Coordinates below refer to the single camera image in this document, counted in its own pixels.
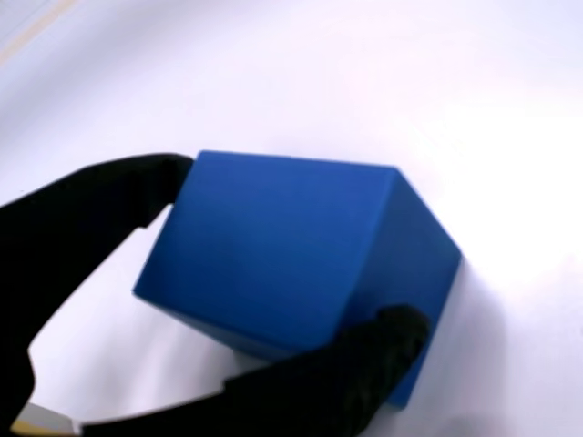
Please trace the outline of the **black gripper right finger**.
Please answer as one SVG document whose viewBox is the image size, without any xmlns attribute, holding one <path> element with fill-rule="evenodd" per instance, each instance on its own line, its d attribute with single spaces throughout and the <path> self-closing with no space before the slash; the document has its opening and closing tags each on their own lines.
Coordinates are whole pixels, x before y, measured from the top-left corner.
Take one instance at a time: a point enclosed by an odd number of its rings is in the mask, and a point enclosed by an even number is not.
<svg viewBox="0 0 583 437">
<path fill-rule="evenodd" d="M 332 343 L 225 381 L 173 409 L 84 426 L 85 436 L 356 436 L 420 355 L 429 319 L 389 306 Z"/>
</svg>

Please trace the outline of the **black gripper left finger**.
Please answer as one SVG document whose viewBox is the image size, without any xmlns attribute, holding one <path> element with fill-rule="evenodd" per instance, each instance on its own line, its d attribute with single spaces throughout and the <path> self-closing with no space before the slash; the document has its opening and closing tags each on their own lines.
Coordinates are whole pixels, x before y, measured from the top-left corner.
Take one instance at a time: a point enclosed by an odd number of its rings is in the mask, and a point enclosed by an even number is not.
<svg viewBox="0 0 583 437">
<path fill-rule="evenodd" d="M 194 160 L 122 158 L 82 168 L 1 208 L 1 433 L 35 387 L 28 348 L 83 281 L 174 203 Z"/>
</svg>

